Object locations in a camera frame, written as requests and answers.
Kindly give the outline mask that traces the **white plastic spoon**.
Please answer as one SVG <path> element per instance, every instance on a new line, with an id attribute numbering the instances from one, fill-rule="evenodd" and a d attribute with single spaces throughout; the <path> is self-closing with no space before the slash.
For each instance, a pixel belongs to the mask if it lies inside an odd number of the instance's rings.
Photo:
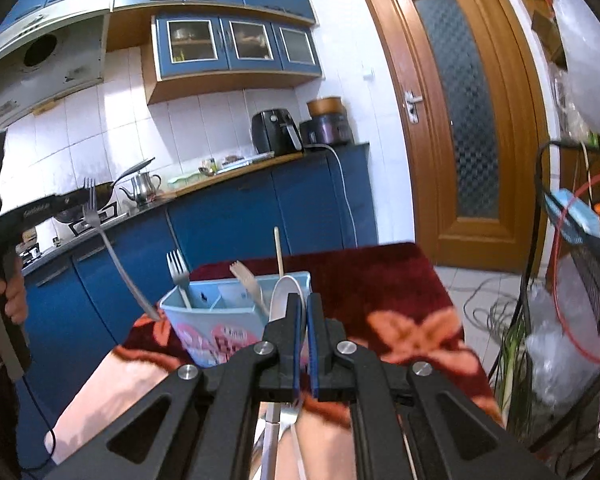
<path id="1" fill-rule="evenodd" d="M 300 390 L 300 372 L 301 353 L 306 331 L 306 320 L 304 319 L 304 298 L 299 282 L 290 275 L 284 275 L 280 278 L 273 289 L 271 298 L 270 320 L 276 321 L 279 318 L 284 318 L 287 313 L 288 300 L 291 300 L 291 305 L 296 307 L 291 319 L 294 321 L 294 330 L 292 334 L 294 339 L 294 353 L 292 354 L 291 364 L 294 366 L 292 371 L 294 374 L 294 400 L 299 400 Z M 282 406 L 278 403 L 269 403 L 266 407 L 264 415 L 264 430 L 263 430 L 263 448 L 261 462 L 261 479 L 274 479 L 277 462 L 277 448 L 279 442 L 280 430 L 280 410 Z"/>

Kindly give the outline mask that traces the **wooden chopstick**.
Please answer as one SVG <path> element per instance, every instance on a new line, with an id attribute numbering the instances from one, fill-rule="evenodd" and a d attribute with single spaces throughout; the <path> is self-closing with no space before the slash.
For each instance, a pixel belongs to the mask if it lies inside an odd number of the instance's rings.
<path id="1" fill-rule="evenodd" d="M 284 270 L 283 251 L 282 251 L 282 241 L 280 240 L 280 232 L 279 232 L 278 226 L 274 226 L 273 236 L 274 236 L 274 245 L 275 245 L 275 255 L 276 255 L 278 276 L 280 278 L 282 278 L 285 275 L 285 270 Z"/>

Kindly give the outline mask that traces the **blue lower kitchen cabinets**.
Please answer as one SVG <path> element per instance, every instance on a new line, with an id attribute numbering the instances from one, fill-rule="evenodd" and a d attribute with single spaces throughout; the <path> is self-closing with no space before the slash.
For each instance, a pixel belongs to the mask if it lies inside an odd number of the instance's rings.
<path id="1" fill-rule="evenodd" d="M 172 249 L 196 269 L 272 256 L 274 226 L 287 255 L 376 244 L 369 151 L 367 144 L 309 151 L 118 221 L 109 240 L 154 301 L 172 287 L 166 267 Z M 112 357 L 142 311 L 98 236 L 84 236 L 32 266 L 26 287 L 33 362 L 17 385 L 17 438 L 20 463 L 33 467 L 47 460 L 47 429 L 97 367 L 105 371 L 105 401 L 116 411 L 152 388 L 162 371 Z"/>

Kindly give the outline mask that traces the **light blue chopsticks box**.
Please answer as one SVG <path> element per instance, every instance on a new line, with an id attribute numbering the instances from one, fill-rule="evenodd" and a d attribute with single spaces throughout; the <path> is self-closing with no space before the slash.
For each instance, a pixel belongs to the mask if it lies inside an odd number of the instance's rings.
<path id="1" fill-rule="evenodd" d="M 304 299 L 312 292 L 311 274 L 306 271 L 288 274 L 300 284 Z M 271 307 L 274 286 L 279 277 L 261 275 L 257 278 L 264 300 Z M 168 318 L 183 348 L 199 367 L 225 363 L 241 348 L 262 339 L 265 316 L 236 278 L 194 281 L 189 284 L 191 309 L 186 309 L 180 292 L 172 289 L 159 307 Z"/>

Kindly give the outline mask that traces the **red orange floral blanket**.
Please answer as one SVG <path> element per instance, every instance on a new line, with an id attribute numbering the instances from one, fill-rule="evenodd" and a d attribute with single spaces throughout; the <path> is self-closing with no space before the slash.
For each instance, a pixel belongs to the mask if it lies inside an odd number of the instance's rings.
<path id="1" fill-rule="evenodd" d="M 184 365 L 61 460 L 56 479 L 245 479 L 260 406 L 291 403 L 308 373 L 320 402 L 350 406 L 356 473 L 448 479 L 486 471 L 503 428 L 430 362 L 394 365 L 347 340 L 321 297 L 291 296 L 285 315 L 227 363 Z"/>

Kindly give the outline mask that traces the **steel kettle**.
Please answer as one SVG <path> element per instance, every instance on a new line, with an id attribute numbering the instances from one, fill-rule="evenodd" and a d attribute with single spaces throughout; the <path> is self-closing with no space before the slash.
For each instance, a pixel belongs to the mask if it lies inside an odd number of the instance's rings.
<path id="1" fill-rule="evenodd" d="M 137 206 L 144 206 L 156 199 L 161 182 L 162 179 L 158 174 L 137 172 L 132 175 L 131 189 L 127 190 L 122 186 L 120 190 Z"/>

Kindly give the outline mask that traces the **clear plastic bag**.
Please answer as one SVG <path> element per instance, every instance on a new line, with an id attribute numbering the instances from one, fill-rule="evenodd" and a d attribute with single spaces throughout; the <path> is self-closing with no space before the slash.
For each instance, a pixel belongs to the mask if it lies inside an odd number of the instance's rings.
<path id="1" fill-rule="evenodd" d="M 557 412 L 576 402 L 600 371 L 600 334 L 590 298 L 571 257 L 558 264 L 558 300 L 542 286 L 528 292 L 531 332 L 524 344 L 532 363 L 532 391 Z"/>

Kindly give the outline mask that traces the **grey range hood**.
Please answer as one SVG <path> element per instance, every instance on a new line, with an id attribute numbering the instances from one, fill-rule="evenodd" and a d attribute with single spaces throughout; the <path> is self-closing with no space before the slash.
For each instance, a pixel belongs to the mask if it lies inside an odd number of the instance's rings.
<path id="1" fill-rule="evenodd" d="M 34 14 L 0 33 L 0 129 L 104 80 L 108 11 Z"/>

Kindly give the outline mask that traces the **black air fryer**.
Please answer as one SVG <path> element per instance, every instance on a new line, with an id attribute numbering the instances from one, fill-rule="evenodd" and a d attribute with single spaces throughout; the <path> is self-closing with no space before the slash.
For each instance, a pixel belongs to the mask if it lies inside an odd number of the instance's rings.
<path id="1" fill-rule="evenodd" d="M 251 137 L 259 154 L 285 156 L 301 152 L 299 129 L 286 108 L 262 110 L 251 118 Z"/>

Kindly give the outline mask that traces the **dark rice cooker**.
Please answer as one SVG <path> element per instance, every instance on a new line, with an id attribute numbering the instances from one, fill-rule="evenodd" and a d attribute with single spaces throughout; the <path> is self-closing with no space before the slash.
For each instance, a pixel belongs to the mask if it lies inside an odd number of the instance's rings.
<path id="1" fill-rule="evenodd" d="M 352 130 L 346 115 L 339 113 L 313 117 L 300 124 L 304 145 L 327 144 L 331 146 L 353 142 Z"/>

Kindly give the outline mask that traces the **brown pot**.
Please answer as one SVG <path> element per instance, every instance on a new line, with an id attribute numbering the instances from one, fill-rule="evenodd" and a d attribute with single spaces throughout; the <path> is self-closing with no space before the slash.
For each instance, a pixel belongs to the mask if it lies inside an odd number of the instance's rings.
<path id="1" fill-rule="evenodd" d="M 318 98 L 306 103 L 311 117 L 318 117 L 327 114 L 347 113 L 340 96 L 326 96 L 326 98 Z"/>

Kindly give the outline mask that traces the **wooden door with glass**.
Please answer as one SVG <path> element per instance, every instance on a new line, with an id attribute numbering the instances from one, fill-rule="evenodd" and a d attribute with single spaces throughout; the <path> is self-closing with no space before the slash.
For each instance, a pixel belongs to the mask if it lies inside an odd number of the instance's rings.
<path id="1" fill-rule="evenodd" d="M 415 238 L 439 266 L 521 273 L 547 119 L 509 0 L 365 0 L 400 108 Z M 419 123 L 408 121 L 413 91 Z"/>

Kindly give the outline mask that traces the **white hanging plastic bag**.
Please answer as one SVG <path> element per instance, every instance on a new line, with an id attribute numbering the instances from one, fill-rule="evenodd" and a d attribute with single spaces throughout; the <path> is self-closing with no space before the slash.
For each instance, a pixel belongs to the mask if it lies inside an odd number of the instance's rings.
<path id="1" fill-rule="evenodd" d="M 553 0 L 573 104 L 600 134 L 600 21 L 584 0 Z"/>

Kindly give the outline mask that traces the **blue glass-door wall cabinet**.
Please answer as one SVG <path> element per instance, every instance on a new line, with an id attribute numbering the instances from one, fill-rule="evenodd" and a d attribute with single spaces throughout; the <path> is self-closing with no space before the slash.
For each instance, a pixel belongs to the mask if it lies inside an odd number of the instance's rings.
<path id="1" fill-rule="evenodd" d="M 238 16 L 157 15 L 140 58 L 149 105 L 209 93 L 293 89 L 322 76 L 308 28 Z"/>

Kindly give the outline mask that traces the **wooden wall shelf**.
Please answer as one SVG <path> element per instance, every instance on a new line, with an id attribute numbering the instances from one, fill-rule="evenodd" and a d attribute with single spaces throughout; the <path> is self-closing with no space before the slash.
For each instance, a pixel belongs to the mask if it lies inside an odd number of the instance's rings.
<path id="1" fill-rule="evenodd" d="M 547 61 L 554 63 L 561 70 L 566 70 L 565 52 L 554 20 L 553 9 L 547 0 L 522 0 L 522 2 L 530 15 L 531 28 L 539 37 Z"/>

